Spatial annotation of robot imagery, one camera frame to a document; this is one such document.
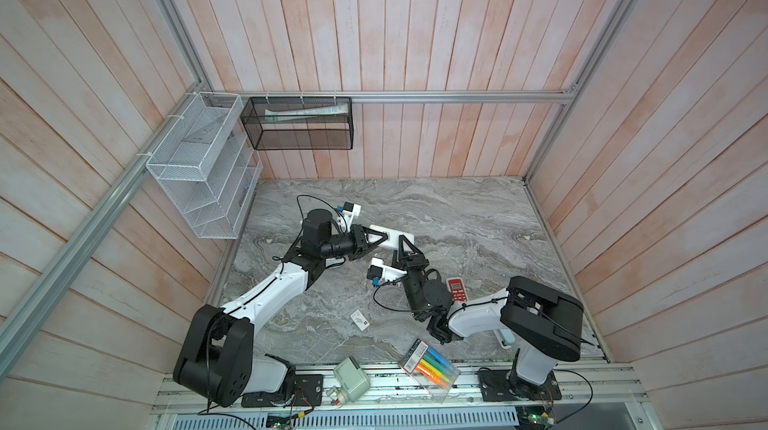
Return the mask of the white remote with yellow sticker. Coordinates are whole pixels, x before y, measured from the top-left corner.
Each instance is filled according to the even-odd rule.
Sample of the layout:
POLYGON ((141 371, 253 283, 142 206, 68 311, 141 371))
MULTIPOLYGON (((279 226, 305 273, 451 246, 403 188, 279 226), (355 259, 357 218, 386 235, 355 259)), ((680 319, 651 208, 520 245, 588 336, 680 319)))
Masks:
POLYGON ((386 249, 386 250, 392 250, 392 251, 397 250, 399 248, 399 241, 401 236, 404 236, 410 243, 413 243, 413 244, 416 243, 416 239, 414 235, 411 233, 405 233, 402 231, 393 230, 390 228, 381 227, 377 225, 370 225, 369 229, 374 231, 374 234, 369 238, 370 241, 379 240, 381 236, 378 235, 378 233, 387 235, 387 239, 378 245, 380 249, 386 249))

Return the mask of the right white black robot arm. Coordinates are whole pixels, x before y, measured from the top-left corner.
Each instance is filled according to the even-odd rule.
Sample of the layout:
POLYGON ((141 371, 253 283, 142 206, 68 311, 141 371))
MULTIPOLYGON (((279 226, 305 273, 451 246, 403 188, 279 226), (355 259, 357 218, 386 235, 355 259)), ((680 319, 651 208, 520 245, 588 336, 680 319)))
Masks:
POLYGON ((410 313, 427 323, 442 344, 479 332, 510 332, 520 343, 507 376, 518 398, 534 399, 561 362, 581 358, 584 307, 576 298, 523 276, 490 296, 459 302, 425 254, 406 236, 398 237, 391 267, 405 292, 410 313))

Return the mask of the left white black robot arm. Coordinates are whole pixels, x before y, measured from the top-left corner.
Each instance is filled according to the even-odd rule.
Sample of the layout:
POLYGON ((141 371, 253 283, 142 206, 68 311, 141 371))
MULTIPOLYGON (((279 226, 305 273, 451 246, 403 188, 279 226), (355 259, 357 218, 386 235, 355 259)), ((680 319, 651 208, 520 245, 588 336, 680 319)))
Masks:
POLYGON ((173 381, 221 407, 247 394, 267 395, 277 403, 291 400, 295 367, 274 355, 256 357, 254 337, 326 270, 359 260, 379 247, 396 246, 397 231, 355 224, 357 213, 356 205, 341 212, 309 211, 267 278, 221 307, 202 306, 191 320, 173 381))

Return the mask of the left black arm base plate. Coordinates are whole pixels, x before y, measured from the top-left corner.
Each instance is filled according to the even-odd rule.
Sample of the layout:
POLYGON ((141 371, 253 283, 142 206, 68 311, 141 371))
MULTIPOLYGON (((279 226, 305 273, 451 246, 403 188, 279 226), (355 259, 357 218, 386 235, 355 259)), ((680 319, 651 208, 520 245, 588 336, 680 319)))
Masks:
POLYGON ((324 377, 321 374, 289 375, 277 392, 246 393, 243 408, 287 406, 319 407, 322 405, 324 377))

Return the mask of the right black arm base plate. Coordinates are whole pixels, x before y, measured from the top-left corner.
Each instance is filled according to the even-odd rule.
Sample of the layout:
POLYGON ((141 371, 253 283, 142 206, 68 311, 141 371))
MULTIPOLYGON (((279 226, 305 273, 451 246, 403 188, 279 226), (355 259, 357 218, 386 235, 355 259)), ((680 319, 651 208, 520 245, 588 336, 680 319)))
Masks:
POLYGON ((562 399, 562 392, 553 372, 539 386, 518 379, 512 370, 481 367, 476 376, 484 402, 552 402, 562 399))

